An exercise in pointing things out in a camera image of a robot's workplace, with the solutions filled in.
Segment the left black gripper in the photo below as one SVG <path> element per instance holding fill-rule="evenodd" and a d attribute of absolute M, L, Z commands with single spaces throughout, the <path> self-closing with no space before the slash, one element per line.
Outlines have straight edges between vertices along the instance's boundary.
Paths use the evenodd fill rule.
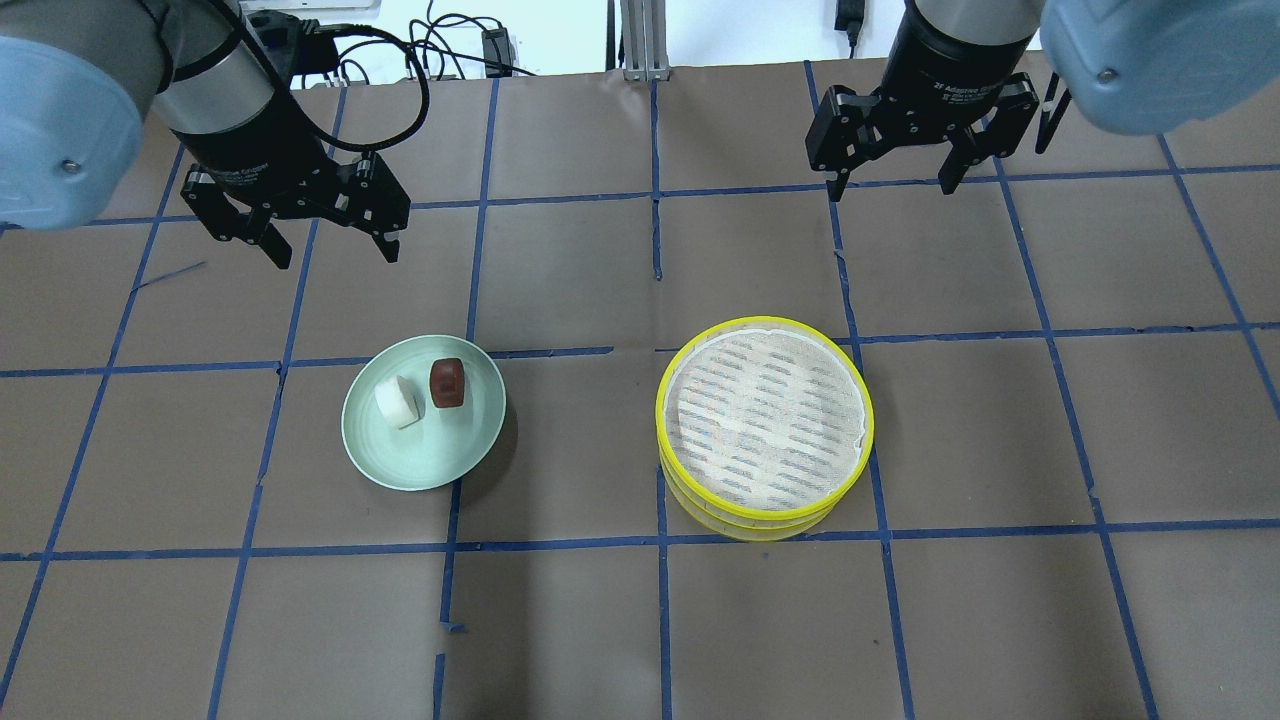
<path fill-rule="evenodd" d="M 180 132 L 193 159 L 180 196 L 220 242 L 238 240 L 287 270 L 291 243 L 278 220 L 324 219 L 369 234 L 387 263 L 401 255 L 411 200 L 380 152 L 329 158 L 291 95 L 275 95 L 252 117 L 212 133 Z"/>

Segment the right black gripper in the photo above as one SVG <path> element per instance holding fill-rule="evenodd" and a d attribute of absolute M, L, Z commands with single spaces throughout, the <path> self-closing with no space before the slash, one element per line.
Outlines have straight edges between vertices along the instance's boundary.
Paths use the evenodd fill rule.
<path fill-rule="evenodd" d="M 943 195 L 972 167 L 1014 154 L 1041 104 L 1028 73 L 1016 70 L 1029 44 L 1030 36 L 978 44 L 931 20 L 902 20 L 878 86 L 829 86 L 815 110 L 805 150 L 828 200 L 840 201 L 858 168 L 893 149 L 950 142 L 938 173 Z"/>

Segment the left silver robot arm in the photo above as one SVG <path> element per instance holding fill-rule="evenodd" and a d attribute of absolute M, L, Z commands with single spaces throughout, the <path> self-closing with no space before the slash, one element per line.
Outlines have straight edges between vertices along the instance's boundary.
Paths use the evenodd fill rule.
<path fill-rule="evenodd" d="M 1 27 L 3 223 L 60 231 L 100 217 L 134 164 L 150 111 L 191 155 L 180 200 L 218 241 L 287 269 L 278 220 L 324 219 L 369 234 L 389 263 L 410 196 L 381 150 L 425 123 L 428 77 L 410 126 L 371 143 L 324 131 L 291 92 L 339 68 L 338 38 L 385 31 L 323 26 L 238 1 L 5 1 Z"/>

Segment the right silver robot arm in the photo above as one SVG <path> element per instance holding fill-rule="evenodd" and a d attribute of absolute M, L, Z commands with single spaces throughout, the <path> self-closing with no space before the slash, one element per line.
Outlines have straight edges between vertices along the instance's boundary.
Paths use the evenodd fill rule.
<path fill-rule="evenodd" d="M 1161 135 L 1272 82 L 1277 18 L 1275 1 L 909 1 L 879 86 L 822 95 L 806 159 L 838 201 L 859 167 L 946 143 L 951 193 L 1029 128 L 1043 152 L 1069 108 L 1111 135 Z"/>

